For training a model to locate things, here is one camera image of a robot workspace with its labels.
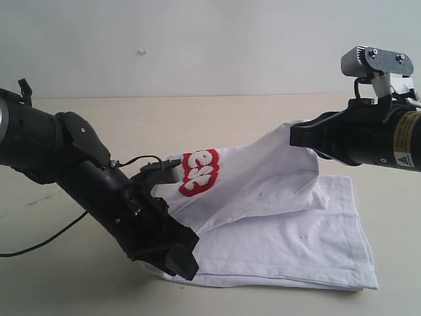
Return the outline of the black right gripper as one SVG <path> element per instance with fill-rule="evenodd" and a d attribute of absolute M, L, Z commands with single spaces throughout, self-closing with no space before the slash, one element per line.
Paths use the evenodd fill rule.
<path fill-rule="evenodd" d="M 289 144 L 349 166 L 419 171 L 420 110 L 390 97 L 374 105 L 351 99 L 342 111 L 294 123 Z"/>

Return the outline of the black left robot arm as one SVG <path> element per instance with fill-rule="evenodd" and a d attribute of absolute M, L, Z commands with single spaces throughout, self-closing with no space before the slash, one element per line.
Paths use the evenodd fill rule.
<path fill-rule="evenodd" d="M 180 160 L 158 157 L 133 177 L 111 159 L 88 121 L 73 112 L 51 115 L 32 107 L 31 90 L 1 91 L 1 164 L 38 184 L 55 183 L 87 211 L 133 261 L 192 280 L 198 236 L 153 197 L 176 180 Z"/>

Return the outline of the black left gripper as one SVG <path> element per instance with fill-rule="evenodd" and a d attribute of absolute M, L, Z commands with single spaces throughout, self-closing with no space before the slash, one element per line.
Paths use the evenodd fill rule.
<path fill-rule="evenodd" d="M 199 238 L 169 215 L 163 198 L 152 196 L 155 185 L 141 181 L 139 173 L 128 178 L 117 164 L 96 167 L 95 219 L 132 261 L 155 263 L 170 276 L 193 280 Z"/>

